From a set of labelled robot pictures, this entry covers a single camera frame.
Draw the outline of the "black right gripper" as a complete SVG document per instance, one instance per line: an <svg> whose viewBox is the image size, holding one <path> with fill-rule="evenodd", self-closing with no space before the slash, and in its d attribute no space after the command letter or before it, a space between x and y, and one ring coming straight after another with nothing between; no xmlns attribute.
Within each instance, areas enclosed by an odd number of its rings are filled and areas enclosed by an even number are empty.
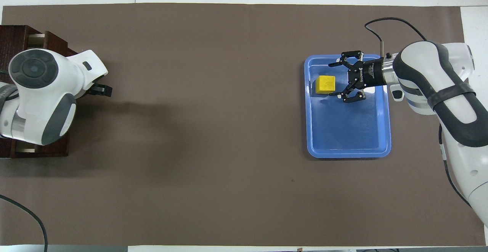
<svg viewBox="0 0 488 252"><path fill-rule="evenodd" d="M363 61L363 57L364 52L361 50L345 51L340 54L338 61L328 65L329 67L343 66L348 71L348 84L345 89L330 93L330 96L337 96L343 103L353 103L366 99L364 88L385 85L384 58Z"/></svg>

